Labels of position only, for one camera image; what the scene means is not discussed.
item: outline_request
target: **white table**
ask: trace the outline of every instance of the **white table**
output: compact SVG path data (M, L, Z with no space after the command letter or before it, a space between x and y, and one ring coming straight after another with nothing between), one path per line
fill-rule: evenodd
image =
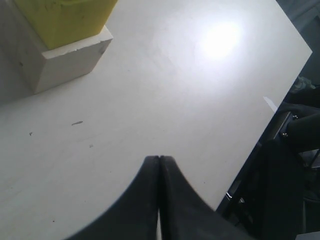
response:
M274 0L119 0L107 26L93 73L39 95L0 54L2 240L80 230L148 155L217 208L311 54Z

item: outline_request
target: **white wooden block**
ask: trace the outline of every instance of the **white wooden block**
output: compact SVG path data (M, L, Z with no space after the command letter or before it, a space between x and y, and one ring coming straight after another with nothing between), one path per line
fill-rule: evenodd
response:
M100 34L48 50L13 0L0 0L0 45L34 93L90 73L113 37Z

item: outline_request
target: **yellow block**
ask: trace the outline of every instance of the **yellow block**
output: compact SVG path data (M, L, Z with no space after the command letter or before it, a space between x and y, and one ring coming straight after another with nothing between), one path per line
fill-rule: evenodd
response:
M97 35L118 0L14 0L51 50Z

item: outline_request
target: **white surface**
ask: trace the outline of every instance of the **white surface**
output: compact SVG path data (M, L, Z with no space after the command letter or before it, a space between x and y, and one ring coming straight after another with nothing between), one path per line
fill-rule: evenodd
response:
M174 156L216 208L274 114L264 96L278 107L311 54L274 0L120 0L107 26L95 70L39 95L1 61L2 240L76 232L147 155Z
M0 47L35 93L90 73L112 40L100 34L48 50L13 0L0 2Z

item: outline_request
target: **small debris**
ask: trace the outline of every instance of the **small debris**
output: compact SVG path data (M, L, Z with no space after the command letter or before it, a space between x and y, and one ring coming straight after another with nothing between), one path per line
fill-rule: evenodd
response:
M83 123L84 123L83 121L78 121L78 122L73 123L71 126L78 125L78 124L83 124Z

